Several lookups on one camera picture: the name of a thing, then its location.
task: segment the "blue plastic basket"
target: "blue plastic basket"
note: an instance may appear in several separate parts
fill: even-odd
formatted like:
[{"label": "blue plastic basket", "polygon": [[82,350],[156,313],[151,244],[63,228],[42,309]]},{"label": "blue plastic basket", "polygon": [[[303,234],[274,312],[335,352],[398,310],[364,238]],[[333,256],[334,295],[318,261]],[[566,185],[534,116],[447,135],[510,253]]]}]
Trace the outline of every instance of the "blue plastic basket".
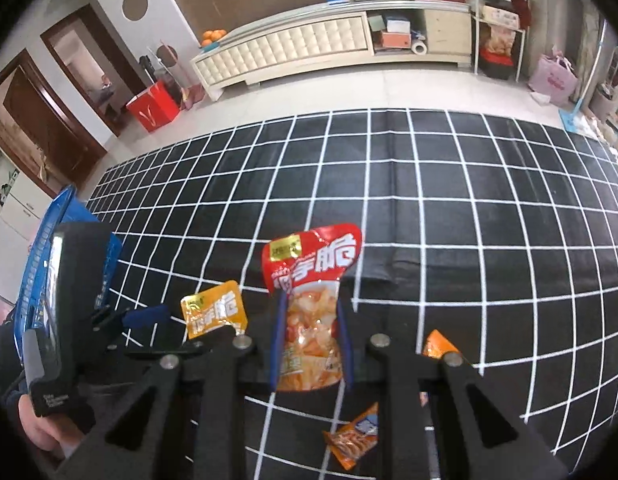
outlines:
[{"label": "blue plastic basket", "polygon": [[[25,330],[44,327],[47,262],[55,227],[65,222],[98,222],[98,219],[76,199],[75,193],[74,186],[67,186],[51,202],[40,222],[36,240],[26,261],[20,293],[16,301],[13,329],[20,360],[22,360],[22,336]],[[96,299],[94,308],[101,308],[105,301],[121,250],[120,240],[112,234],[106,250],[102,292]]]}]

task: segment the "gold label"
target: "gold label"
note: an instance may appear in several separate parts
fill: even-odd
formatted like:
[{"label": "gold label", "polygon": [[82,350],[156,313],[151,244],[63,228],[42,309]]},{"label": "gold label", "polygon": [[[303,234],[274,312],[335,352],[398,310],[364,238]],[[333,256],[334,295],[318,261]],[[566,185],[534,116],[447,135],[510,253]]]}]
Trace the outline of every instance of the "gold label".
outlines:
[{"label": "gold label", "polygon": [[269,243],[269,259],[272,262],[281,262],[288,258],[302,256],[300,235],[291,235]]}]

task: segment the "door frame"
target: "door frame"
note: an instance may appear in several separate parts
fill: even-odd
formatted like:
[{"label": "door frame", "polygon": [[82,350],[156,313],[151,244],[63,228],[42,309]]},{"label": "door frame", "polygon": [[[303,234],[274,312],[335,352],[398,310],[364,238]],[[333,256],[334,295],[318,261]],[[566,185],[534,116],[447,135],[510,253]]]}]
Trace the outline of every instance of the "door frame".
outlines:
[{"label": "door frame", "polygon": [[42,42],[46,46],[51,56],[55,59],[55,62],[60,66],[60,69],[64,72],[64,75],[67,76],[69,81],[71,81],[71,84],[73,84],[73,86],[80,93],[82,98],[100,117],[103,123],[106,124],[106,127],[109,128],[116,137],[119,137],[121,132],[118,130],[118,128],[116,128],[112,121],[108,117],[106,117],[106,115],[103,114],[102,111],[100,111],[100,109],[96,106],[95,102],[93,102],[91,97],[89,97],[89,95],[84,91],[80,83],[78,83],[78,80],[64,64],[51,43],[51,38],[55,34],[63,30],[68,25],[71,25],[71,23],[77,22],[78,20],[81,20],[82,23],[84,23],[85,27],[93,36],[93,39],[96,41],[106,58],[113,65],[116,72],[118,72],[118,75],[122,78],[122,81],[124,81],[124,84],[129,87],[129,90],[134,95],[138,95],[140,92],[145,90],[146,85],[142,82],[140,76],[135,73],[134,68],[126,60],[126,57],[106,30],[95,10],[93,10],[93,7],[91,7],[89,4],[72,12],[68,16],[61,19],[59,22],[55,23],[55,25],[52,25],[42,34],[40,34]]},{"label": "door frame", "polygon": [[[44,78],[39,71],[30,54],[25,50],[20,52],[0,71],[0,85],[5,79],[18,67],[22,69],[26,77],[31,81],[31,84],[38,92],[38,95],[44,100],[47,105],[54,111],[60,122],[64,124],[72,133],[80,139],[88,150],[92,151],[98,159],[106,155],[106,149],[94,139],[77,118],[66,107],[64,102],[58,97],[54,89]],[[8,143],[0,135],[0,149],[10,158],[10,160],[22,171],[26,176],[33,180],[48,196],[54,198],[56,193],[47,186],[42,179],[31,171],[24,162],[16,155],[9,147]]]}]

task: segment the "screw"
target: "screw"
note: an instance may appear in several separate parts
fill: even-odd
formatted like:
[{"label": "screw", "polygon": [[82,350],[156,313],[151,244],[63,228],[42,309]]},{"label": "screw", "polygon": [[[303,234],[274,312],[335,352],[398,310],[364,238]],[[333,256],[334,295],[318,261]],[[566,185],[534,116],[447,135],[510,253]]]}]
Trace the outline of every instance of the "screw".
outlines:
[{"label": "screw", "polygon": [[458,354],[458,352],[447,352],[442,359],[444,359],[444,362],[451,368],[457,368],[462,364],[462,356]]},{"label": "screw", "polygon": [[167,354],[160,359],[160,366],[165,370],[173,370],[173,368],[178,366],[179,362],[178,356]]},{"label": "screw", "polygon": [[387,348],[391,344],[391,338],[386,334],[373,334],[371,344],[376,348]]},{"label": "screw", "polygon": [[233,346],[235,346],[238,350],[246,350],[253,343],[253,339],[251,339],[246,334],[240,334],[233,338]]}]

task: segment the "snack package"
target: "snack package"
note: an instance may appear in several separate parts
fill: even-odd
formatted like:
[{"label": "snack package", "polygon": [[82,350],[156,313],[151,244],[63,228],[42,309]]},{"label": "snack package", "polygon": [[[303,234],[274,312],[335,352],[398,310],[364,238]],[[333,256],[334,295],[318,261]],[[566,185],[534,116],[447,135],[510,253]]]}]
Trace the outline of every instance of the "snack package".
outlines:
[{"label": "snack package", "polygon": [[247,329],[240,287],[233,280],[182,298],[180,307],[189,339],[225,325],[233,326],[237,335],[244,334]]},{"label": "snack package", "polygon": [[335,339],[340,277],[361,246],[360,229],[339,224],[279,238],[263,248],[266,287],[287,294],[286,311],[278,313],[286,316],[286,326],[278,329],[272,352],[272,368],[280,371],[272,386],[279,391],[323,388],[342,378]]},{"label": "snack package", "polygon": [[323,431],[330,451],[349,471],[358,460],[378,443],[378,403],[376,402],[355,420],[345,424],[336,433]]},{"label": "snack package", "polygon": [[[447,352],[460,353],[460,351],[438,330],[433,330],[426,338],[422,354],[427,357],[432,357],[433,359],[442,359],[442,356]],[[420,392],[420,404],[424,406],[427,402],[428,395],[425,392]]]}]

